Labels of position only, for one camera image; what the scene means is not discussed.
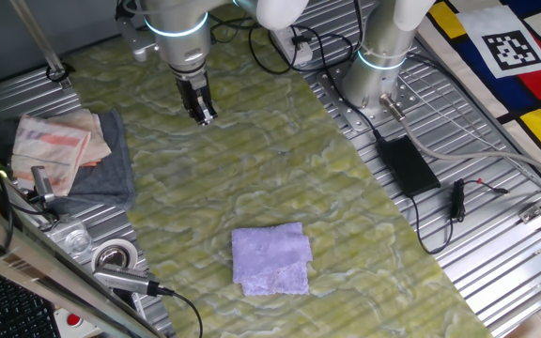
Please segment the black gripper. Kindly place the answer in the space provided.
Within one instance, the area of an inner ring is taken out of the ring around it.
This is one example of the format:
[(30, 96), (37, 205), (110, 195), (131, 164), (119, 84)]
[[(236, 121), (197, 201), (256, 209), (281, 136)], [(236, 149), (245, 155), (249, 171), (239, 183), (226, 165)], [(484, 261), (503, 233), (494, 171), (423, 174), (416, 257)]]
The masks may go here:
[(177, 78), (177, 86), (183, 105), (189, 111), (191, 118), (194, 120), (200, 119), (200, 108), (200, 125), (209, 125), (217, 117), (212, 100), (209, 97), (209, 77), (205, 71), (196, 74), (194, 77)]

